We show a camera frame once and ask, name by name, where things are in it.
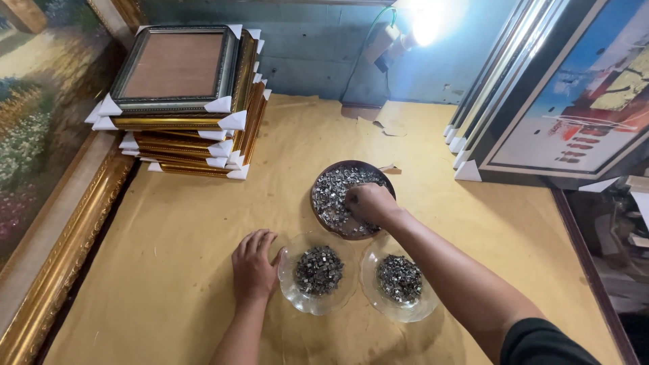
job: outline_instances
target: table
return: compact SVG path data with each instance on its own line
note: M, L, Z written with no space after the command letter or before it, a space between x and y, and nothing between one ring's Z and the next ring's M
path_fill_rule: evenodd
M400 205L527 295L604 364L621 364L568 234L545 188L455 181L442 131L455 106L389 102L387 136L344 118L337 101L272 95L248 180L146 171L120 205L45 364L206 364L234 313L230 253L252 230L273 245L322 229L308 192L348 159L389 175ZM370 240L353 242L358 258ZM468 332L439 306L394 323L358 287L322 317L269 303L261 364L488 364Z

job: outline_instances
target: clear glass bowl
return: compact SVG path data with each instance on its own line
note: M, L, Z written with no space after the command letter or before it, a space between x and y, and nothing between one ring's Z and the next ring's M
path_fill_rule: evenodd
M387 296L379 287L376 269L388 255L412 258L390 235L377 238L367 246L361 259L360 282L363 293L370 304L387 317L399 322L421 321L433 312L439 304L439 298L426 278L422 275L421 297L409 302L398 303Z
M344 264L343 277L338 282L338 289L331 294L323 295L300 293L295 282L298 261L309 249L325 245L331 247ZM295 308L305 313L322 316L344 307L349 298L354 295L358 285L358 261L352 246L336 233L311 231L291 239L291 243L286 246L282 254L278 276L282 294Z

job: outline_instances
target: abstract painting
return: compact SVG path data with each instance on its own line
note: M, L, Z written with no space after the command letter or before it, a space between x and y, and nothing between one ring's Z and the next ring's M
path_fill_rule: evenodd
M0 0L0 270L89 135L121 53L84 0Z
M489 162L596 173L649 125L649 1L610 0Z

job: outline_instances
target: blue wall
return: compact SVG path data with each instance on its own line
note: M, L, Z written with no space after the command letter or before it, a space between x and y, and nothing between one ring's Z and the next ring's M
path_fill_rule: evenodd
M369 27L382 8L235 1L144 0L151 24L242 23L266 41L259 72L273 92L340 99ZM389 70L390 99L459 103L485 62L515 0L446 0L452 18L428 47L415 47ZM382 25L391 12L382 17ZM397 16L408 32L407 11ZM386 75L362 58L344 101L380 104L388 98Z

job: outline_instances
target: stack of picture frames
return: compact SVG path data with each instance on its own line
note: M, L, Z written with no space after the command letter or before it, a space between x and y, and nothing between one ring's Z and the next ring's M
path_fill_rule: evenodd
M601 192L638 173L647 19L649 0L519 0L444 131L455 178Z
M93 129L124 130L148 170L245 180L271 91L256 73L261 30L142 27Z

